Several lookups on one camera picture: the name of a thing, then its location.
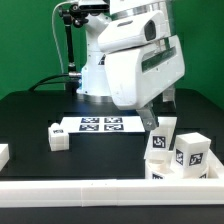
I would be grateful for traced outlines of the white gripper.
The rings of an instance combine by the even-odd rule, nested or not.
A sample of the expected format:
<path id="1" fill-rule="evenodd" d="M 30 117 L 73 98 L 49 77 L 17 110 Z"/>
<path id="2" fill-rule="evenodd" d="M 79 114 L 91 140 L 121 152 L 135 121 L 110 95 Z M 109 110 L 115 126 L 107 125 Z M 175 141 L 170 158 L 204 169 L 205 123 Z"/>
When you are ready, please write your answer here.
<path id="1" fill-rule="evenodd" d="M 176 105 L 174 84 L 185 73 L 177 35 L 169 38 L 169 48 L 159 51 L 155 43 L 108 54 L 107 80 L 114 104 L 121 110 L 138 109 L 144 129 L 159 125 L 150 102 L 160 93 L 164 103 Z"/>

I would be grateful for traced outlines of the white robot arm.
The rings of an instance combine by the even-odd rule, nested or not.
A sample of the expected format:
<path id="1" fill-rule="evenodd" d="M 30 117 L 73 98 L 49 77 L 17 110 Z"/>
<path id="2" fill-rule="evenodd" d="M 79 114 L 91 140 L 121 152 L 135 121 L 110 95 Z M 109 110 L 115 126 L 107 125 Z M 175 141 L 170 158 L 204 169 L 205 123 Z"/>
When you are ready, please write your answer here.
<path id="1" fill-rule="evenodd" d="M 147 131 L 155 129 L 152 100 L 172 92 L 185 72 L 172 0 L 78 0 L 76 7 L 88 20 L 78 93 L 135 110 Z"/>

